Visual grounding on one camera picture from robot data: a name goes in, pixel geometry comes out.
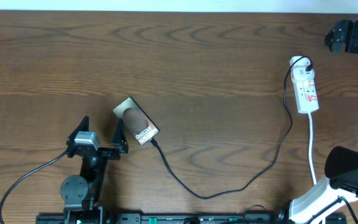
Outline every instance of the power cord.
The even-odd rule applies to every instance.
[[[283,105],[284,105],[284,108],[285,108],[285,111],[288,113],[288,117],[290,118],[290,127],[288,128],[287,132],[284,134],[284,137],[282,138],[280,144],[278,145],[278,148],[277,148],[277,152],[276,152],[276,155],[274,157],[274,160],[272,161],[272,163],[266,167],[265,169],[263,169],[262,171],[260,171],[255,177],[253,177],[250,181],[248,181],[248,183],[243,186],[242,188],[240,189],[237,189],[237,190],[228,190],[228,191],[224,191],[224,192],[220,192],[220,193],[217,193],[217,194],[214,194],[214,195],[211,195],[211,196],[200,196],[196,193],[194,193],[194,191],[190,190],[171,170],[169,164],[168,164],[168,161],[167,159],[165,158],[164,156],[164,153],[162,152],[160,146],[158,145],[158,143],[156,142],[155,139],[152,139],[151,140],[151,143],[153,144],[154,147],[156,147],[161,155],[161,158],[165,164],[165,167],[167,168],[168,170],[168,173],[185,189],[187,190],[190,194],[192,194],[194,197],[198,198],[198,199],[203,199],[203,200],[207,200],[207,199],[211,199],[211,198],[215,198],[217,196],[220,196],[220,195],[224,195],[224,194],[229,194],[229,193],[234,193],[234,192],[242,192],[243,190],[245,190],[250,184],[253,183],[253,181],[255,181],[258,177],[260,177],[261,175],[263,175],[264,173],[266,173],[268,170],[270,170],[277,162],[277,159],[278,159],[278,153],[280,152],[280,149],[281,149],[281,146],[283,145],[284,143],[284,140],[285,138],[288,136],[288,134],[290,133],[291,131],[291,128],[292,128],[292,124],[293,124],[293,121],[292,121],[292,116],[291,116],[291,113],[290,113],[290,110],[287,108],[287,102],[285,101],[285,97],[287,95],[287,78],[291,72],[291,68],[294,66],[294,64],[296,64],[297,62],[299,62],[301,59],[303,58],[309,58],[307,56],[302,56],[300,57],[298,60],[294,61],[294,63],[290,66],[290,68],[288,69],[287,71],[287,74],[285,75],[285,78],[284,78],[284,93],[283,93]],[[307,66],[306,68],[306,71],[310,71],[312,68],[313,68],[313,63],[312,61],[310,60],[310,65]]]
[[[316,218],[318,218],[320,215],[322,215],[324,212],[328,211],[330,208],[332,208],[334,205],[336,205],[337,203],[341,203],[341,202],[345,202],[347,209],[349,209],[349,212],[352,215],[352,218],[354,220],[354,222],[356,224],[358,224],[358,219],[353,211],[353,208],[351,207],[350,203],[346,200],[345,197],[340,196],[338,197],[335,201],[331,202],[329,205],[327,205],[325,208],[323,208],[320,212],[318,212],[316,215],[313,215],[311,217],[311,219],[308,220],[308,222],[306,224],[311,224],[313,220],[315,220]]]
[[[6,191],[5,195],[2,197],[1,203],[0,203],[0,223],[1,224],[5,224],[4,223],[4,219],[2,218],[2,207],[4,206],[4,202],[7,198],[7,196],[9,195],[9,193],[11,193],[11,191],[20,183],[22,182],[22,180],[24,180],[26,177],[30,176],[31,174],[42,170],[43,168],[53,164],[54,162],[58,161],[59,159],[61,159],[64,155],[66,154],[66,151],[63,152],[62,154],[60,154],[58,157],[52,159],[50,162],[47,162],[46,164],[26,173],[25,175],[23,175],[19,180],[17,180],[14,184],[12,184],[12,186]]]
[[[310,137],[309,137],[309,149],[308,149],[308,157],[309,157],[309,166],[310,166],[310,173],[311,173],[311,179],[313,180],[313,185],[317,184],[317,180],[316,180],[316,173],[314,172],[314,167],[313,167],[313,120],[311,118],[311,113],[308,113],[309,116],[309,132],[310,132]]]
[[[244,212],[244,214],[242,215],[242,219],[244,219],[244,221],[247,221],[247,222],[248,222],[248,220],[246,220],[246,215],[249,213],[249,211],[251,210],[251,208],[257,208],[257,207],[263,208],[265,211],[267,211],[267,209],[266,209],[263,205],[251,205],[251,206]]]

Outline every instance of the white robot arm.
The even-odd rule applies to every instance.
[[[325,176],[303,196],[294,199],[288,219],[295,223],[319,223],[345,205],[335,201],[344,197],[358,200],[358,152],[335,147],[327,158]]]

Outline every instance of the power plug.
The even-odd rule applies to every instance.
[[[290,60],[292,65],[301,56],[294,56]],[[308,58],[299,60],[292,66],[291,79],[295,91],[296,107],[301,114],[311,113],[318,110],[316,87],[314,85],[314,70],[306,71],[311,64]]]

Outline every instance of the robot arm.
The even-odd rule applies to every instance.
[[[295,223],[308,223],[314,218],[311,223],[319,223],[345,205],[343,201],[335,203],[339,197],[348,202],[358,200],[358,152],[340,146],[330,152],[324,178],[291,202],[288,218]]]
[[[342,44],[345,44],[345,52],[358,54],[358,21],[338,20],[324,40],[334,53],[341,52]]]

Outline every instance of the white wall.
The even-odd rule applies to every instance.
[[[0,9],[358,13],[358,0],[0,0]]]

